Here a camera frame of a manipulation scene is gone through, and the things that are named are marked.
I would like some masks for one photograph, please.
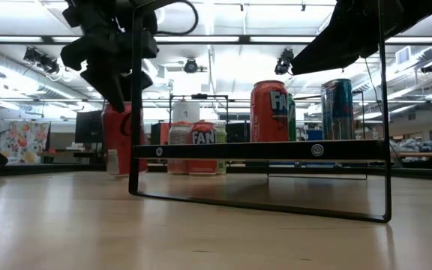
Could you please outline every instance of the colorful poster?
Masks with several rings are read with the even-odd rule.
[[[40,164],[49,122],[0,120],[0,152],[8,165]]]

